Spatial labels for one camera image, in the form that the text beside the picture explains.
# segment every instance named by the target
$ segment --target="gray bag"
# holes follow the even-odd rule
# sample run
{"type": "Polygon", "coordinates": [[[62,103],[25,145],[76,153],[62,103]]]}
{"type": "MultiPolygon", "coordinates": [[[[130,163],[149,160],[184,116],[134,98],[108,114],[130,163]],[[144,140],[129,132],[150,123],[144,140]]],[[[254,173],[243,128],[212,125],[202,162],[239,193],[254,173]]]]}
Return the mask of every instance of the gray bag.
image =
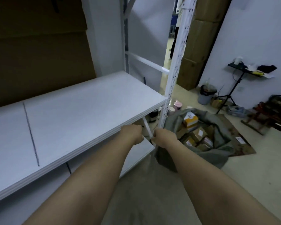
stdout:
{"type": "MultiPolygon", "coordinates": [[[[235,150],[231,143],[232,136],[230,132],[216,115],[198,109],[184,109],[168,116],[165,121],[164,128],[176,133],[178,128],[182,124],[186,113],[189,111],[191,111],[198,117],[198,126],[214,126],[214,148],[209,151],[200,151],[193,146],[185,146],[191,151],[195,152],[197,155],[201,156],[206,161],[221,169],[227,162],[228,156],[232,155],[235,150]]],[[[159,147],[157,149],[156,159],[162,166],[168,168],[169,170],[177,172],[176,166],[171,156],[164,148],[159,147]]]]}

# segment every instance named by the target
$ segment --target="white shelf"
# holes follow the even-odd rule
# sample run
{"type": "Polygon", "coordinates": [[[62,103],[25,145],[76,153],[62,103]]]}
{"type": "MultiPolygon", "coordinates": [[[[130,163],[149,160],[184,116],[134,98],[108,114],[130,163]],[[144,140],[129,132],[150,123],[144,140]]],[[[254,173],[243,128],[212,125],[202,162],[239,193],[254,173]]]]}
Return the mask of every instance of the white shelf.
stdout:
{"type": "Polygon", "coordinates": [[[39,169],[22,103],[0,108],[0,199],[39,169]]]}
{"type": "Polygon", "coordinates": [[[21,225],[69,176],[63,164],[0,201],[0,225],[21,225]]]}
{"type": "MultiPolygon", "coordinates": [[[[109,140],[113,139],[114,135],[105,139],[101,143],[91,147],[87,151],[81,153],[75,158],[71,159],[68,162],[71,172],[74,172],[91,154],[100,149],[104,144],[106,144],[109,140]]],[[[134,145],[130,152],[127,155],[127,158],[124,162],[120,177],[126,174],[131,168],[133,168],[136,164],[138,164],[146,155],[148,155],[151,151],[154,150],[154,146],[150,144],[147,139],[144,139],[142,143],[134,145]]]]}
{"type": "Polygon", "coordinates": [[[0,200],[165,101],[124,71],[24,101],[39,167],[23,104],[0,108],[0,200]]]}
{"type": "Polygon", "coordinates": [[[120,71],[25,101],[40,166],[66,162],[165,100],[120,71]]]}

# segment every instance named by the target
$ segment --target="tripod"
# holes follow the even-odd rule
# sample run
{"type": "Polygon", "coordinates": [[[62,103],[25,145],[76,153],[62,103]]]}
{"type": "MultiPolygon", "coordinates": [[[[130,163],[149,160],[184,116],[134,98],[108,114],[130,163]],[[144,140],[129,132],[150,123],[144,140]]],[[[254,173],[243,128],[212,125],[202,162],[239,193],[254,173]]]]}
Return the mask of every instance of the tripod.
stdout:
{"type": "Polygon", "coordinates": [[[220,106],[220,108],[218,109],[217,114],[218,114],[218,113],[220,112],[220,110],[225,106],[225,104],[226,104],[226,102],[228,101],[228,99],[231,99],[232,102],[233,102],[233,105],[234,105],[234,106],[237,106],[236,103],[234,102],[234,100],[233,100],[231,94],[233,93],[233,91],[234,91],[234,89],[236,88],[236,86],[241,82],[242,77],[244,76],[244,74],[245,74],[245,72],[243,71],[243,72],[242,72],[242,75],[241,75],[240,78],[236,81],[236,83],[235,83],[233,89],[230,91],[230,93],[229,93],[228,95],[219,96],[219,97],[226,97],[226,99],[225,99],[225,101],[222,103],[222,105],[220,106]]]}

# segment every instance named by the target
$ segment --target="fist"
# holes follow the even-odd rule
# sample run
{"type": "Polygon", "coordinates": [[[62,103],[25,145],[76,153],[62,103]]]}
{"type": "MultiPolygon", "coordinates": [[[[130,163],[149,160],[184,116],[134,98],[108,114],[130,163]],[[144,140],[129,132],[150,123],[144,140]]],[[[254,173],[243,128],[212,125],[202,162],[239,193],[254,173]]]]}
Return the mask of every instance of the fist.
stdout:
{"type": "Polygon", "coordinates": [[[159,147],[167,149],[169,144],[177,141],[176,134],[166,129],[156,129],[153,134],[152,142],[159,147]]]}
{"type": "Polygon", "coordinates": [[[124,125],[121,127],[120,135],[130,139],[134,145],[143,141],[141,125],[124,125]]]}

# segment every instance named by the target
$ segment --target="forearm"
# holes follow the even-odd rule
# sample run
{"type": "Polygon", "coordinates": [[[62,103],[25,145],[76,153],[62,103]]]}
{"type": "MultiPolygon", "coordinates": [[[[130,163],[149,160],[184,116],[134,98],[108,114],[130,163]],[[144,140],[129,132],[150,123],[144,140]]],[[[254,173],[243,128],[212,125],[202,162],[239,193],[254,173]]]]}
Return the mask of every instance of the forearm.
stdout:
{"type": "Polygon", "coordinates": [[[91,155],[25,224],[100,224],[133,140],[121,134],[91,155]]]}
{"type": "Polygon", "coordinates": [[[280,224],[247,191],[181,142],[167,150],[203,224],[280,224]]]}

